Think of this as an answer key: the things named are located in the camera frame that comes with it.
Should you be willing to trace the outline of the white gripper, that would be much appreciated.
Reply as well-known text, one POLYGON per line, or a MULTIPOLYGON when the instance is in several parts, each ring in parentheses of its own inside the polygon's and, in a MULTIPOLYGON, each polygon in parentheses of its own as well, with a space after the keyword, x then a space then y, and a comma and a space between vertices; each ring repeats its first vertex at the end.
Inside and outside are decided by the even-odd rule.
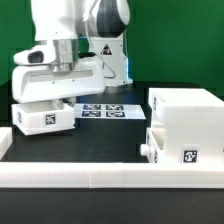
POLYGON ((18 66, 12 75, 13 98, 19 103, 57 100, 102 93, 102 64, 80 59, 72 71, 53 72, 49 65, 18 66))

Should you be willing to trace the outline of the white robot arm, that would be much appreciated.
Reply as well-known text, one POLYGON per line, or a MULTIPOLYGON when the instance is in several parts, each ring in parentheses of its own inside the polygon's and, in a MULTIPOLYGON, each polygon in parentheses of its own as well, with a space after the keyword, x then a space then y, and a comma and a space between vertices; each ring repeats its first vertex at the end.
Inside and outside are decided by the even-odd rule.
POLYGON ((101 93, 103 61, 78 56, 78 40, 117 38, 130 21, 127 0, 30 0, 36 45, 14 55, 13 98, 19 103, 101 93))

